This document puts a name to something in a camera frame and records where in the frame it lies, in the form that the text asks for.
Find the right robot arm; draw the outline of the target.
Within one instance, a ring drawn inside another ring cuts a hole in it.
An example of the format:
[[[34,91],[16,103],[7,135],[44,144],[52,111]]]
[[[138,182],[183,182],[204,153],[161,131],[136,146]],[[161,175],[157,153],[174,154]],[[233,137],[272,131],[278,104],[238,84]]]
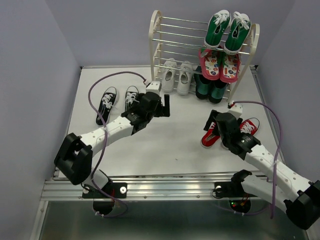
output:
[[[263,181],[250,171],[241,170],[231,179],[233,194],[248,193],[267,201],[302,230],[308,230],[320,218],[318,180],[312,182],[279,161],[256,137],[241,131],[240,121],[231,112],[212,110],[205,127],[211,125],[225,148],[271,180]]]

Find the white sneaker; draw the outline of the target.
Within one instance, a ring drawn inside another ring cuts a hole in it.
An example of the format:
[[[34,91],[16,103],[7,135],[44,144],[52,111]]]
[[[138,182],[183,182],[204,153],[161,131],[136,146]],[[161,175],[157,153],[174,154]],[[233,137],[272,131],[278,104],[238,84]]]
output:
[[[193,66],[190,62],[187,61],[180,65],[177,85],[177,92],[180,95],[188,94],[193,75]]]
[[[166,93],[170,93],[174,89],[176,68],[177,62],[174,58],[166,60],[162,67],[162,90]]]

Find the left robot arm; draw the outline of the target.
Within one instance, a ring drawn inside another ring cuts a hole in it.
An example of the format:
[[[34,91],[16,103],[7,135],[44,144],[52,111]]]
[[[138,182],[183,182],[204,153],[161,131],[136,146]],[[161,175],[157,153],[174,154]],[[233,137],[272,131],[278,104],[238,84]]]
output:
[[[92,166],[93,157],[103,154],[106,147],[116,141],[141,131],[153,118],[169,116],[169,94],[160,97],[157,93],[146,92],[138,104],[106,126],[82,135],[68,134],[54,164],[74,186],[88,186],[103,198],[124,199],[127,196],[127,184],[113,183],[103,171]]]

